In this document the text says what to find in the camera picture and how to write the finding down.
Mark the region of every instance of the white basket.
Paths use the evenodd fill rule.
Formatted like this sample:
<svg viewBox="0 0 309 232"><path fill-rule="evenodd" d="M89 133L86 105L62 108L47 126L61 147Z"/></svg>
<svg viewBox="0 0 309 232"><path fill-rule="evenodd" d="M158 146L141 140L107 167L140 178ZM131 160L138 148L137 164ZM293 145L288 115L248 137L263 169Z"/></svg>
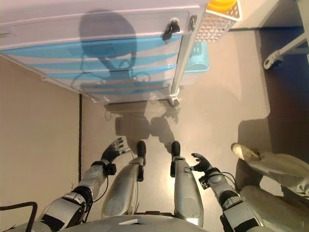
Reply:
<svg viewBox="0 0 309 232"><path fill-rule="evenodd" d="M225 14L206 10L203 23L197 33L196 41L214 42L222 37L230 28L242 20L240 2L229 9Z"/></svg>

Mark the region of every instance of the cable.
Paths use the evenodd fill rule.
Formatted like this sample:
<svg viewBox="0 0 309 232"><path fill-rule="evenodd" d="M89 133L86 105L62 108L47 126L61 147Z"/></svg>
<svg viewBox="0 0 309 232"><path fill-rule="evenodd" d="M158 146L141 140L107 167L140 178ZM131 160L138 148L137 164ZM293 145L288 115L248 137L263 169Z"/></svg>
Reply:
<svg viewBox="0 0 309 232"><path fill-rule="evenodd" d="M108 188L108 176L106 178L107 178L107 185L106 185L106 189L105 189L104 193L99 198L97 198L95 201L93 201L93 203L99 201L106 194L106 191L107 191L107 188Z"/></svg>
<svg viewBox="0 0 309 232"><path fill-rule="evenodd" d="M224 176L224 177L226 177L227 179L229 179L229 180L233 183L235 190L238 191L236 182L234 182L229 176L227 176L227 175L225 175L225 174L223 174L223 173L212 174L212 175L209 175L207 178L211 178L211 177L217 176L217 175Z"/></svg>
<svg viewBox="0 0 309 232"><path fill-rule="evenodd" d="M89 210L88 210L88 212L87 212L86 218L85 218L85 220L83 220L83 223L86 223L86 222L87 222L87 219L88 219L88 216L89 216L89 213L90 213L90 210L91 210L91 208L92 208L93 203L99 201L99 200L106 194L106 191L107 191L107 189L108 189L108 176L107 176L106 178L107 178L107 185L106 185L106 188L105 188L104 193L103 193L99 198L97 198L95 201L93 201L93 202L91 203L91 205L90 205L90 207L89 207Z"/></svg>
<svg viewBox="0 0 309 232"><path fill-rule="evenodd" d="M25 202L25 203L20 203L20 204L13 204L13 205L9 205L9 206L1 206L0 207L0 211L5 211L5 210L11 210L11 209L18 209L18 208L23 208L23 207L27 207L27 206L32 206L32 211L31 211L31 215L27 224L27 228L26 228L26 232L31 232L33 223L34 223L34 219L35 219L35 215L37 213L38 210L38 204L36 204L36 202Z"/></svg>
<svg viewBox="0 0 309 232"><path fill-rule="evenodd" d="M88 219L88 216L89 216L89 213L90 213L90 210L91 210L92 204L93 204L93 202L91 202L91 204L90 204L89 210L88 210L88 212L87 212L87 215L86 215L85 220L83 220L83 223L86 223L86 222L87 222L87 219Z"/></svg>
<svg viewBox="0 0 309 232"><path fill-rule="evenodd" d="M229 173L229 172L221 172L221 173L230 175L233 178L234 183L236 183L236 179L235 179L235 177L231 173Z"/></svg>

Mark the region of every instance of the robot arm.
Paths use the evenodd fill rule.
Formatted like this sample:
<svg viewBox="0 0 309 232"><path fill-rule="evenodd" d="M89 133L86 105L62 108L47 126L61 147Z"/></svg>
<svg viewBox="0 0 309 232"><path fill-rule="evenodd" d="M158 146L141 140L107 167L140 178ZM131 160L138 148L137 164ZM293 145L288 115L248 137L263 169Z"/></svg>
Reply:
<svg viewBox="0 0 309 232"><path fill-rule="evenodd" d="M52 231L81 224L86 213L97 198L100 187L108 175L116 173L113 160L130 149L121 149L123 140L118 138L103 152L100 161L95 161L85 172L84 178L71 192L54 200L39 217Z"/></svg>
<svg viewBox="0 0 309 232"><path fill-rule="evenodd" d="M228 184L219 169L213 168L208 160L200 154L194 153L192 156L197 158L199 164L193 167L187 167L186 169L188 171L205 173L199 181L204 189L210 187L214 192L223 211L220 220L223 224L224 231L242 232L250 228L263 226L249 205Z"/></svg>

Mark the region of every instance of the robot leg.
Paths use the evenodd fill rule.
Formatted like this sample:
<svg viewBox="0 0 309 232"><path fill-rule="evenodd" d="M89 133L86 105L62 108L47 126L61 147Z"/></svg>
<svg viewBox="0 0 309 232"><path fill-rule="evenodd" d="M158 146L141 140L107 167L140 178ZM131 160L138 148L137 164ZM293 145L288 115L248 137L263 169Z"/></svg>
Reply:
<svg viewBox="0 0 309 232"><path fill-rule="evenodd" d="M138 157L131 160L115 178L102 207L102 218L134 214L137 182L143 181L146 145L138 143Z"/></svg>
<svg viewBox="0 0 309 232"><path fill-rule="evenodd" d="M175 212L177 218L202 227L204 223L204 208L197 182L192 171L186 171L188 163L180 156L180 144L172 144L171 176L175 177Z"/></svg>

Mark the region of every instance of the white wall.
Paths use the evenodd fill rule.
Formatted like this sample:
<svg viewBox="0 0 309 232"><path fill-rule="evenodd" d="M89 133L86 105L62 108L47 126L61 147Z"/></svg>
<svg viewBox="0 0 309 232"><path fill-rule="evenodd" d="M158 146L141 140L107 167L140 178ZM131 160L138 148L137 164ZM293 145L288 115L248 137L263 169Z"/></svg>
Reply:
<svg viewBox="0 0 309 232"><path fill-rule="evenodd" d="M302 26L296 1L240 0L243 20L233 28Z"/></svg>
<svg viewBox="0 0 309 232"><path fill-rule="evenodd" d="M79 96L0 57L0 205L38 203L37 216L78 183ZM0 231L31 208L0 212Z"/></svg>

